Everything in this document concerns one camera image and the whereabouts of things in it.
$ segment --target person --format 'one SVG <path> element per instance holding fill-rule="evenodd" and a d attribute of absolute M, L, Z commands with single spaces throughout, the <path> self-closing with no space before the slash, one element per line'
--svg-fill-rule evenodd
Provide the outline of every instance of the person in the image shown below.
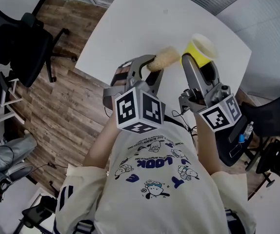
<path fill-rule="evenodd" d="M 0 172 L 5 172 L 10 167 L 22 162 L 37 146 L 35 138 L 28 130 L 25 136 L 7 142 L 0 146 Z"/>
<path fill-rule="evenodd" d="M 253 234 L 246 177 L 221 170 L 215 135 L 195 117 L 198 154 L 171 122 L 144 134 L 121 132 L 113 112 L 83 166 L 68 166 L 53 232 Z"/>

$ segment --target water bottle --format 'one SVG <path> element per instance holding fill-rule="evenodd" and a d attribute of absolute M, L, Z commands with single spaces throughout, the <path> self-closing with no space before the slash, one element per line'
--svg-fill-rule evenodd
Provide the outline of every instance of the water bottle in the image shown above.
<path fill-rule="evenodd" d="M 253 122 L 251 121 L 251 123 L 249 123 L 244 131 L 244 139 L 247 140 L 250 136 L 251 133 L 253 131 Z"/>

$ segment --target cartoon print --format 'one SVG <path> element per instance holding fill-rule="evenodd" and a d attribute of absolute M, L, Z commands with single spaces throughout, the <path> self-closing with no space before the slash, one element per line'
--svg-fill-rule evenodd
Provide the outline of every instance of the cartoon print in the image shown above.
<path fill-rule="evenodd" d="M 173 147 L 174 147 L 174 145 L 173 145 L 172 143 L 170 143 L 170 142 L 169 142 L 169 143 L 165 143 L 165 145 L 166 145 L 166 146 L 169 146 L 170 148 L 173 148 Z"/>
<path fill-rule="evenodd" d="M 174 183 L 175 189 L 184 183 L 182 179 L 177 179 L 175 176 L 172 176 L 171 181 Z"/>
<path fill-rule="evenodd" d="M 181 159 L 181 163 L 183 164 L 183 165 L 185 165 L 186 163 L 189 163 L 189 164 L 191 164 L 188 160 L 186 160 L 186 159 Z"/>
<path fill-rule="evenodd" d="M 130 182 L 130 183 L 135 183 L 139 180 L 139 177 L 135 174 L 131 174 L 129 176 L 129 178 L 126 179 L 126 181 Z"/>
<path fill-rule="evenodd" d="M 149 152 L 157 153 L 160 150 L 160 143 L 163 141 L 164 140 L 156 140 L 153 141 L 150 145 L 147 145 L 148 147 L 150 147 Z"/>
<path fill-rule="evenodd" d="M 140 146 L 137 151 L 140 151 L 142 149 L 145 149 L 145 147 L 144 146 Z"/>
<path fill-rule="evenodd" d="M 126 157 L 126 159 L 124 159 L 124 160 L 120 163 L 120 165 L 125 164 L 125 163 L 126 163 L 129 159 L 131 159 L 133 156 L 139 155 L 139 150 L 141 150 L 141 149 L 138 149 L 137 152 L 136 152 L 134 155 L 132 155 L 131 157 Z"/>
<path fill-rule="evenodd" d="M 115 172 L 115 179 L 118 179 L 121 174 L 130 172 L 132 170 L 133 168 L 131 167 L 131 165 L 127 165 L 127 164 L 120 165 L 118 170 Z"/>
<path fill-rule="evenodd" d="M 177 158 L 186 158 L 186 156 L 183 154 L 183 152 L 182 151 L 180 151 L 180 150 L 174 150 L 174 149 L 172 149 L 171 150 L 171 153 L 175 156 L 175 157 L 177 157 Z"/>
<path fill-rule="evenodd" d="M 158 181 L 148 180 L 144 184 L 145 184 L 145 187 L 149 191 L 149 193 L 147 195 L 145 195 L 146 199 L 150 199 L 150 198 L 157 197 L 160 195 L 167 196 L 167 197 L 170 196 L 168 193 L 163 193 L 164 189 L 161 187 L 162 184 Z"/>
<path fill-rule="evenodd" d="M 178 166 L 178 173 L 180 174 L 180 177 L 185 180 L 191 180 L 191 178 L 199 179 L 198 173 L 188 166 Z"/>

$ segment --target chair armrest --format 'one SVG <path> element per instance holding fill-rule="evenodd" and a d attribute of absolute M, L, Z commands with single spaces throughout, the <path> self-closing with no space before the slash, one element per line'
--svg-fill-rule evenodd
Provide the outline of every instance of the chair armrest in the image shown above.
<path fill-rule="evenodd" d="M 2 90 L 7 93 L 9 90 L 9 87 L 8 87 L 7 82 L 5 81 L 5 77 L 2 72 L 0 72 L 0 85 L 2 87 Z"/>
<path fill-rule="evenodd" d="M 33 14 L 31 14 L 31 13 L 25 13 L 22 16 L 21 21 L 24 22 L 27 26 L 29 26 L 31 28 L 35 27 L 35 26 L 43 28 L 43 22 L 37 20 L 36 17 Z"/>

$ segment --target gray pants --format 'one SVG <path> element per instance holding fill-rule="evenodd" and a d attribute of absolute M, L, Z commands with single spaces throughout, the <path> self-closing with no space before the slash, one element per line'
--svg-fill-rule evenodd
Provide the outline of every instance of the gray pants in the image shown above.
<path fill-rule="evenodd" d="M 0 172 L 8 170 L 25 159 L 37 146 L 35 138 L 31 134 L 24 138 L 17 138 L 9 141 L 5 146 L 0 147 Z"/>

